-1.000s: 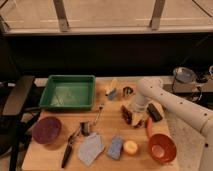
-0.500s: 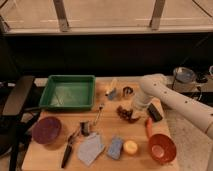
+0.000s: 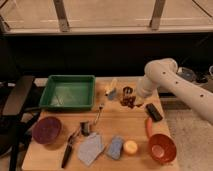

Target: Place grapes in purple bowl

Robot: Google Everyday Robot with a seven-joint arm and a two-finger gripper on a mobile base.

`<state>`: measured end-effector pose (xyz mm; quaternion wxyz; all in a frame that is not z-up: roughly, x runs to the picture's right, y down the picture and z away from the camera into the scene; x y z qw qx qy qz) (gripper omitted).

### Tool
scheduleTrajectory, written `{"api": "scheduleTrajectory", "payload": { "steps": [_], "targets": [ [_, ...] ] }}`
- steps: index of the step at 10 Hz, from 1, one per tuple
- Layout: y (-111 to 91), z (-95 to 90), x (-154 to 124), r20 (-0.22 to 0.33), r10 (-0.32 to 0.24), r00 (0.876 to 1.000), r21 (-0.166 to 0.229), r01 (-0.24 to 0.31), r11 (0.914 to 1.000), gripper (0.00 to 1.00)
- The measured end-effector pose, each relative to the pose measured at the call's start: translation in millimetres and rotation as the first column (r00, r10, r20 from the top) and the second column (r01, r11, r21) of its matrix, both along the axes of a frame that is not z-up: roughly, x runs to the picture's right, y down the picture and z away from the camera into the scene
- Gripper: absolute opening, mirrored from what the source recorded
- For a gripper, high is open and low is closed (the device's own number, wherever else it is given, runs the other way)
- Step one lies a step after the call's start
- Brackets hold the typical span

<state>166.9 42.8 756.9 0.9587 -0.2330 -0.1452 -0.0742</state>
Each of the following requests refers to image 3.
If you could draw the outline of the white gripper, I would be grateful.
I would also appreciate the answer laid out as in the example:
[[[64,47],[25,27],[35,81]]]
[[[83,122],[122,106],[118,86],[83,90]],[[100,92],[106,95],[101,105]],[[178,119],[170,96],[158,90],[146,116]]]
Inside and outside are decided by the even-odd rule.
[[[136,94],[134,105],[140,107],[144,104],[144,99],[150,97],[157,88],[157,84],[152,82],[147,76],[142,76],[136,84]]]

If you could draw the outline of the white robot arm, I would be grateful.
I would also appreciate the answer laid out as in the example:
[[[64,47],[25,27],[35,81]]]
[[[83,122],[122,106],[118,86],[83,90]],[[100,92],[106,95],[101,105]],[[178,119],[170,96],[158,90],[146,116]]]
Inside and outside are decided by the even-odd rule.
[[[145,99],[159,86],[164,87],[213,125],[213,93],[181,78],[177,70],[177,62],[172,58],[148,62],[136,84],[136,94]]]

